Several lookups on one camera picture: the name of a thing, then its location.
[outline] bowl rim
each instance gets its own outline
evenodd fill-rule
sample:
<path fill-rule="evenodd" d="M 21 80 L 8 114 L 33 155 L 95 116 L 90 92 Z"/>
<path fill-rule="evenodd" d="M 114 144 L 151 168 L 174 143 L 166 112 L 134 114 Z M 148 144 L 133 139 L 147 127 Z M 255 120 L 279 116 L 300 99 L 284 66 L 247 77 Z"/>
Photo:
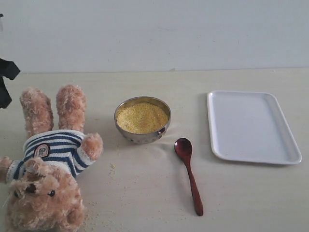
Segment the bowl rim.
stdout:
<path fill-rule="evenodd" d="M 122 105 L 124 105 L 125 103 L 127 103 L 127 102 L 129 102 L 129 101 L 131 101 L 131 100 L 134 100 L 134 99 L 138 99 L 138 98 L 151 98 L 151 99 L 155 99 L 155 100 L 157 100 L 157 101 L 159 101 L 159 102 L 162 102 L 162 103 L 168 108 L 168 110 L 169 110 L 169 119 L 168 119 L 167 123 L 166 123 L 164 126 L 160 127 L 159 129 L 157 129 L 157 130 L 155 130 L 155 131 L 153 131 L 153 132 L 150 132 L 150 133 L 140 133 L 140 134 L 136 134 L 136 133 L 131 133 L 131 132 L 129 132 L 129 131 L 127 131 L 127 130 L 121 128 L 121 127 L 118 125 L 117 120 L 116 120 L 116 113 L 117 113 L 117 110 L 118 110 Z M 115 121 L 116 127 L 117 127 L 119 130 L 125 131 L 126 133 L 129 133 L 129 134 L 134 134 L 134 135 L 146 135 L 146 134 L 152 134 L 152 133 L 159 132 L 159 131 L 162 130 L 164 127 L 166 127 L 167 125 L 170 124 L 170 119 L 171 119 L 171 117 L 172 117 L 172 112 L 171 112 L 171 110 L 170 110 L 169 105 L 167 105 L 166 102 L 164 102 L 163 100 L 161 100 L 161 99 L 159 99 L 159 98 L 151 97 L 151 96 L 139 96 L 139 97 L 129 98 L 129 99 L 123 101 L 122 103 L 120 103 L 120 104 L 117 106 L 117 108 L 115 109 L 115 112 L 114 112 L 114 121 Z"/>

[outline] teddy bear head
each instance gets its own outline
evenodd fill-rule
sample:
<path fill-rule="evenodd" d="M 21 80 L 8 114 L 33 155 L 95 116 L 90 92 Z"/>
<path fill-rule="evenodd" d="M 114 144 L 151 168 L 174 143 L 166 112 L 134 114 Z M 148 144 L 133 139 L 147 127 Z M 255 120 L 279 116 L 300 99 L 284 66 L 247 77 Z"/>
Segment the teddy bear head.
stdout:
<path fill-rule="evenodd" d="M 84 219 L 84 205 L 74 177 L 41 158 L 25 163 L 25 174 L 9 187 L 6 223 L 11 231 L 60 228 L 74 232 Z"/>

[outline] teddy bear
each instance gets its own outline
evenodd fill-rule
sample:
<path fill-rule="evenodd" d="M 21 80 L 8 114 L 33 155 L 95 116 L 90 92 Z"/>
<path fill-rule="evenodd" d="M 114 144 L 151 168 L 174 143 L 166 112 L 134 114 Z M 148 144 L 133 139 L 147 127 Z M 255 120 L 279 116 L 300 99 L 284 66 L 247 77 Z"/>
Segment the teddy bear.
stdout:
<path fill-rule="evenodd" d="M 20 96 L 27 140 L 24 158 L 0 158 L 0 182 L 9 185 L 5 224 L 8 232 L 58 228 L 75 232 L 85 206 L 76 177 L 103 152 L 98 133 L 84 134 L 86 97 L 65 85 L 56 95 L 58 130 L 50 99 L 29 87 Z"/>

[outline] sweater badge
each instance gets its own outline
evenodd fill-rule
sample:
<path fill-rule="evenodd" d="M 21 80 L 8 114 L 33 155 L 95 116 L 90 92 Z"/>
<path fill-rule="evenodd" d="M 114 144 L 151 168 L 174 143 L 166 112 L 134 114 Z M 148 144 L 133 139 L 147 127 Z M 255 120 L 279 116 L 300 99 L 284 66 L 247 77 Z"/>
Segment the sweater badge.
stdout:
<path fill-rule="evenodd" d="M 44 158 L 49 155 L 49 145 L 41 144 L 34 151 L 34 158 Z"/>

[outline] wooden spoon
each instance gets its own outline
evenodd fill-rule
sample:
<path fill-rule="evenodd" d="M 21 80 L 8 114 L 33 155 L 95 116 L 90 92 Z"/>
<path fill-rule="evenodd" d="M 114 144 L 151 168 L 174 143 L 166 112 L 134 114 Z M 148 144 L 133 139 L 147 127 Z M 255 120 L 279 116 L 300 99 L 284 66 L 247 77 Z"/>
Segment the wooden spoon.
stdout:
<path fill-rule="evenodd" d="M 191 192 L 192 192 L 192 198 L 193 198 L 195 211 L 197 215 L 202 216 L 203 215 L 203 204 L 202 204 L 201 197 L 199 196 L 197 184 L 193 177 L 193 174 L 191 171 L 191 165 L 190 165 L 190 159 L 192 155 L 192 145 L 188 139 L 180 138 L 175 142 L 174 148 L 175 148 L 175 152 L 177 156 L 183 161 L 184 165 L 187 168 L 189 179 L 190 179 L 190 186 L 191 186 Z"/>

